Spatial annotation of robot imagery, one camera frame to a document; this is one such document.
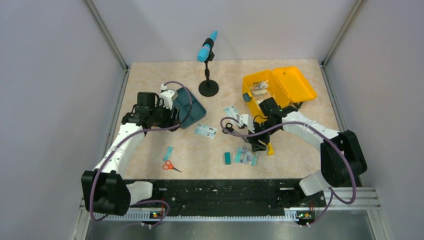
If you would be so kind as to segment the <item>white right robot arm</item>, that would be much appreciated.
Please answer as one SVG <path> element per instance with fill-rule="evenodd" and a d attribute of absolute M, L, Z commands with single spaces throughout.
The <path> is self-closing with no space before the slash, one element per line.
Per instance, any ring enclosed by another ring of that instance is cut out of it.
<path fill-rule="evenodd" d="M 273 97 L 259 104 L 262 121 L 248 114 L 240 117 L 248 127 L 246 138 L 253 151 L 265 151 L 270 136 L 279 131 L 294 134 L 314 147 L 320 154 L 320 169 L 300 180 L 293 192 L 293 200 L 299 206 L 307 206 L 314 194 L 357 178 L 368 169 L 360 143 L 351 130 L 343 132 L 327 128 L 304 116 L 294 106 L 279 106 Z"/>

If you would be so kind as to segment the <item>beige bandage packet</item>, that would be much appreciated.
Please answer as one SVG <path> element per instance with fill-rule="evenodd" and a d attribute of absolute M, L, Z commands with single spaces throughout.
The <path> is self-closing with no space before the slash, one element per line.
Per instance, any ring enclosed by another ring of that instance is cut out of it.
<path fill-rule="evenodd" d="M 253 95 L 264 95 L 268 93 L 268 81 L 260 81 L 260 82 L 255 82 L 251 88 L 251 92 Z"/>

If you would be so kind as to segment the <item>white printed packet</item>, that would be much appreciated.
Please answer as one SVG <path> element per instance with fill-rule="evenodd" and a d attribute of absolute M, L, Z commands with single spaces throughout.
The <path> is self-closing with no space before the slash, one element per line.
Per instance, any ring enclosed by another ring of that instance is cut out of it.
<path fill-rule="evenodd" d="M 231 118 L 233 124 L 238 124 L 240 115 L 237 108 L 234 105 L 227 106 L 223 109 L 227 117 Z"/>

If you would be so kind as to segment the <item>cluster of teal sachets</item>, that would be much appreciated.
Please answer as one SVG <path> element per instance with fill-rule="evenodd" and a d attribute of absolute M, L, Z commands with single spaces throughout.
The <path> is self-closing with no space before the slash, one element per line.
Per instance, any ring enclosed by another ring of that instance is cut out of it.
<path fill-rule="evenodd" d="M 256 166 L 259 158 L 257 152 L 253 152 L 247 145 L 243 145 L 236 150 L 234 162 L 236 164 L 244 164 L 250 166 Z"/>

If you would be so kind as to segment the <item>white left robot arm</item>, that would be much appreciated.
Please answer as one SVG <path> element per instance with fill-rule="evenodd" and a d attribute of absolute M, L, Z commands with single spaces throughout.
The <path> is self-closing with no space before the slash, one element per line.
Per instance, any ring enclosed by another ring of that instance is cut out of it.
<path fill-rule="evenodd" d="M 91 215 L 123 216 L 140 201 L 149 207 L 160 202 L 161 194 L 151 182 L 126 183 L 123 176 L 148 132 L 175 131 L 180 126 L 175 97 L 173 90 L 137 94 L 136 104 L 122 117 L 116 138 L 105 156 L 93 170 L 86 170 L 81 176 L 85 207 Z"/>

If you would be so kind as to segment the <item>white teal label packet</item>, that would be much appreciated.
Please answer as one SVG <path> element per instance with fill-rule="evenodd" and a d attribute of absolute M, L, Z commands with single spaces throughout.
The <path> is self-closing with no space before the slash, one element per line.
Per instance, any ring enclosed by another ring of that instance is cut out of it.
<path fill-rule="evenodd" d="M 217 128 L 208 126 L 205 124 L 198 124 L 195 131 L 195 134 L 214 139 L 217 134 Z"/>

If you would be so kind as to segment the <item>black handled bandage shears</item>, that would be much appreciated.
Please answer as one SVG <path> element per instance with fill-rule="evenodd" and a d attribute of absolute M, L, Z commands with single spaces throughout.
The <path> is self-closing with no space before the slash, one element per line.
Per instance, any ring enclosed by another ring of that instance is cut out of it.
<path fill-rule="evenodd" d="M 238 132 L 237 130 L 235 130 L 234 125 L 230 122 L 226 123 L 222 129 L 222 132 L 224 134 L 230 134 L 234 137 L 239 137 L 242 139 L 246 139 L 247 137 L 245 135 L 243 135 L 242 133 Z"/>

